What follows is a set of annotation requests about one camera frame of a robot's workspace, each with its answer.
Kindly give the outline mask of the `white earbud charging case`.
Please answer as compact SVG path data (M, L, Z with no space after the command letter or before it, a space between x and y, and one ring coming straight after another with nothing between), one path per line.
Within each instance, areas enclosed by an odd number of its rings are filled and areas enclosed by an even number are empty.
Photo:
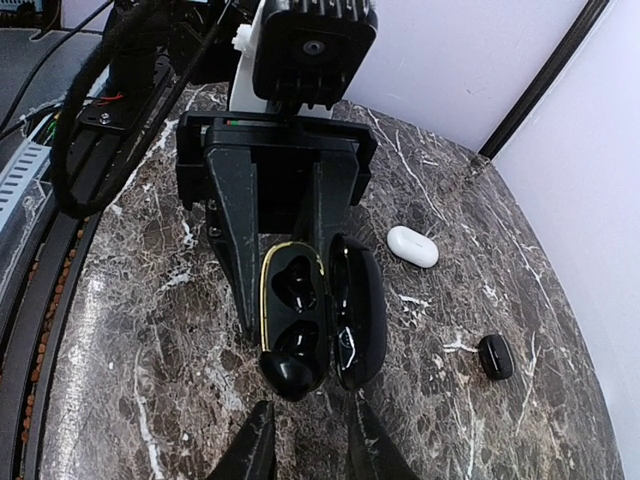
M405 226L396 226L389 230L387 245L394 255L420 268L432 268L439 261L436 244Z

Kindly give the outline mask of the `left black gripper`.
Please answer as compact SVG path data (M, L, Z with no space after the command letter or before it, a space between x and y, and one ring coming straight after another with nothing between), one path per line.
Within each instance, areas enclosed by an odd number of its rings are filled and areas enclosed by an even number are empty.
M294 228L295 240L327 260L346 210L369 183L378 143L363 124L312 117L281 122L269 114L224 111L183 113L176 141L179 198L188 210L215 199L208 225L220 233L211 246L232 286L242 331L257 340L258 225L261 234ZM341 148L358 165L314 164L322 150Z

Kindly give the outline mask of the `black charging case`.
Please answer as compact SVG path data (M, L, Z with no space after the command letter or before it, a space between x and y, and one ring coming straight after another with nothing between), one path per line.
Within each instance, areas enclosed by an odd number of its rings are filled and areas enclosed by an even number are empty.
M514 374L515 364L511 350L502 335L483 337L478 344L478 356L481 367L490 380L507 380Z
M372 251L341 234L327 260L300 241L271 247L261 267L259 326L260 355L281 352L313 366L321 376L315 389L329 370L345 390L362 388L387 351L383 279Z

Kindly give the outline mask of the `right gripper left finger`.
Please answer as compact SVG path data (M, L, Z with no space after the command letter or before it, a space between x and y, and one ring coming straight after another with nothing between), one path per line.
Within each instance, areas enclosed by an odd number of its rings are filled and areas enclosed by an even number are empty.
M209 478L276 479L275 433L273 403L257 402Z

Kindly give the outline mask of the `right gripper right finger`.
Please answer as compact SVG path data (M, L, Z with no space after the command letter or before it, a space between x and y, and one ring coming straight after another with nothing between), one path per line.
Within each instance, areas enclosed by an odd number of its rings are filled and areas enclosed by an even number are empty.
M372 408L358 394L348 398L347 432L347 479L418 479Z

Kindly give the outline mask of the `black earbud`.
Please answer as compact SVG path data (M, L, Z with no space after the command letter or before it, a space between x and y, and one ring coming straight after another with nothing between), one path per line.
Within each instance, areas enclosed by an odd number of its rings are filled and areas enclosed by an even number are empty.
M316 368L289 354L262 352L258 364L269 387L290 402L303 399L321 380Z

